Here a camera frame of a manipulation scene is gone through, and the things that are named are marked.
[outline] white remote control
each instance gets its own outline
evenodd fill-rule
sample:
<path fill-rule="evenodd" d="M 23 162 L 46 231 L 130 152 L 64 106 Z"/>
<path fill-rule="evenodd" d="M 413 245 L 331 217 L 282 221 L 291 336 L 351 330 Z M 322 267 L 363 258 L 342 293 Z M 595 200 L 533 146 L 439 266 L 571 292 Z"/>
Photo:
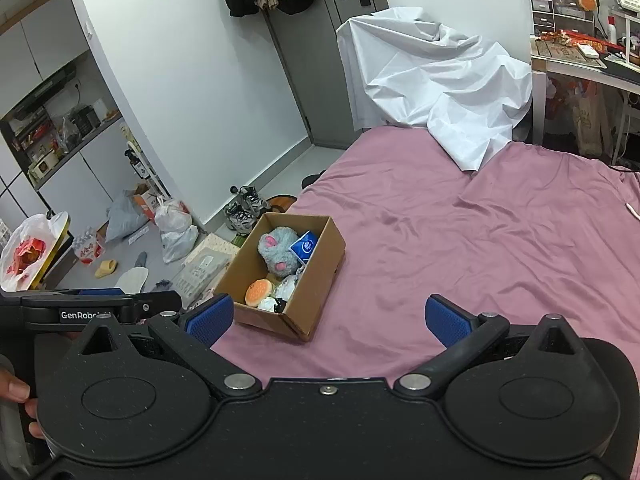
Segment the white remote control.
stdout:
<path fill-rule="evenodd" d="M 580 49 L 580 52 L 582 53 L 582 55 L 588 59 L 598 59 L 600 57 L 600 54 L 598 54 L 598 51 L 594 49 L 591 45 L 579 43 L 578 48 Z"/>

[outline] white sheet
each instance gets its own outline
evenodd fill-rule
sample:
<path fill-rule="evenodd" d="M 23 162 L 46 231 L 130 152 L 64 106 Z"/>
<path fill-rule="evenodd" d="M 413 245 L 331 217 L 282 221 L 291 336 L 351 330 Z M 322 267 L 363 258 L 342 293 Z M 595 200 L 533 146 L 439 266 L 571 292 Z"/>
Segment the white sheet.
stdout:
<path fill-rule="evenodd" d="M 500 44 L 395 7 L 338 29 L 356 130 L 427 126 L 461 170 L 478 170 L 529 110 L 531 69 Z"/>

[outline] kitchen counter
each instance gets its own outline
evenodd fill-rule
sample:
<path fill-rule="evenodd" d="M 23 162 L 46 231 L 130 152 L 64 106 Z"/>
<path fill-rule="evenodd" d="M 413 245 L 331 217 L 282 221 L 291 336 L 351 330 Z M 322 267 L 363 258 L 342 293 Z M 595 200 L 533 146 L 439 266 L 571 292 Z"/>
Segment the kitchen counter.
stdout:
<path fill-rule="evenodd" d="M 80 144 L 78 144 L 74 149 L 71 150 L 71 152 L 69 154 L 65 155 L 62 158 L 62 160 L 60 160 L 56 164 L 56 167 L 53 168 L 53 170 L 49 171 L 49 173 L 47 173 L 43 178 L 41 178 L 39 181 L 37 181 L 36 184 L 33 185 L 34 189 L 36 191 L 39 190 L 46 183 L 46 181 L 49 180 L 53 175 L 55 175 L 56 172 L 58 170 L 60 170 L 60 168 L 62 168 L 68 161 L 70 161 L 71 158 L 76 153 L 78 153 L 80 150 L 82 150 L 89 142 L 94 140 L 95 137 L 100 135 L 109 126 L 111 126 L 112 124 L 117 123 L 119 120 L 121 120 L 121 118 L 122 118 L 122 114 L 120 112 L 118 112 L 111 119 L 109 119 L 108 121 L 104 121 L 100 126 L 98 126 L 97 128 L 94 128 L 94 130 L 92 132 L 90 132 L 87 136 L 85 136 L 82 139 L 82 142 Z"/>

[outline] bed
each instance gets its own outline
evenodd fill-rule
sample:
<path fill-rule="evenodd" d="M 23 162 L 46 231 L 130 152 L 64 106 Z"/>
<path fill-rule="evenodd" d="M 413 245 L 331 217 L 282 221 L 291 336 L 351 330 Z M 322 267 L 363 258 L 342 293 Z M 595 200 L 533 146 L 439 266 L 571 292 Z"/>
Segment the bed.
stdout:
<path fill-rule="evenodd" d="M 290 209 L 331 215 L 346 241 L 312 342 L 235 324 L 213 349 L 270 377 L 394 381 L 444 347 L 424 303 L 535 324 L 549 312 L 617 345 L 640 372 L 640 211 L 635 174 L 510 142 L 461 172 L 420 128 L 364 133 Z"/>

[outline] gray door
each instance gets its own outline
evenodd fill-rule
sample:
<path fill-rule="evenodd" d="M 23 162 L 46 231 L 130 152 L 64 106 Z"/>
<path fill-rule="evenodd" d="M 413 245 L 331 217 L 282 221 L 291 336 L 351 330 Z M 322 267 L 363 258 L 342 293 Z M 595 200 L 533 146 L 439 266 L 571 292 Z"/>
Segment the gray door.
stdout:
<path fill-rule="evenodd" d="M 315 0 L 304 12 L 267 15 L 271 35 L 287 72 L 312 142 L 348 148 L 354 132 L 335 29 L 353 16 L 386 9 L 386 0 Z"/>

